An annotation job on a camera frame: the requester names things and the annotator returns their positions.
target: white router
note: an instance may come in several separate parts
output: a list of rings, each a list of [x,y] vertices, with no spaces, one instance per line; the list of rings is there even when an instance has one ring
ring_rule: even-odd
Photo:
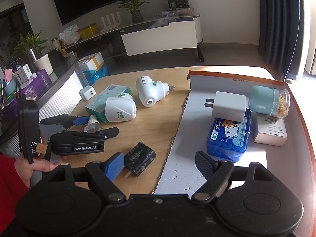
[[[106,31],[106,30],[112,29],[112,28],[116,28],[116,27],[118,27],[118,26],[122,23],[121,17],[120,17],[120,15],[119,15],[119,12],[118,12],[118,11],[116,12],[116,15],[117,15],[117,17],[118,17],[118,23],[116,22],[116,20],[115,20],[115,18],[114,18],[114,14],[112,13],[111,15],[112,15],[112,19],[113,19],[113,25],[111,24],[109,15],[106,16],[106,20],[107,20],[108,26],[106,26],[104,18],[101,17],[101,20],[102,20],[102,23],[103,23],[103,29],[100,31],[100,33],[101,33],[101,32],[104,32],[104,31]]]

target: mosquito repellent heater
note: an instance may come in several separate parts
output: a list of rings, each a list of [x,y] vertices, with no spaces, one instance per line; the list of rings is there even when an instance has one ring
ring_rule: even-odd
[[[152,81],[148,76],[142,76],[136,81],[139,99],[145,107],[153,106],[157,101],[163,100],[174,86],[169,86],[161,81]]]
[[[136,117],[136,104],[128,93],[119,97],[108,97],[105,103],[105,117],[110,122],[129,121]]]

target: barcode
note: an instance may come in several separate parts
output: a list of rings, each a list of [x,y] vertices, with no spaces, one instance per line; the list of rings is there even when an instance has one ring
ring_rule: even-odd
[[[267,122],[267,123],[273,123],[273,124],[277,124],[277,119],[275,118],[266,118],[265,117],[265,121]]]
[[[107,90],[113,90],[116,86],[115,85],[109,85],[106,89]]]

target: vase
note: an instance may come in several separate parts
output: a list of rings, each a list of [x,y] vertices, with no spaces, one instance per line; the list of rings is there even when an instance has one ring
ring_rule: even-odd
[[[140,10],[131,11],[133,23],[138,23],[144,21],[143,15],[140,13]]]

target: human thumb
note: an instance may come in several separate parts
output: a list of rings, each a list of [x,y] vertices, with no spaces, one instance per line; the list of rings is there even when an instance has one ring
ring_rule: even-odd
[[[34,158],[33,160],[34,163],[30,166],[34,171],[50,172],[56,167],[56,165],[44,159]]]

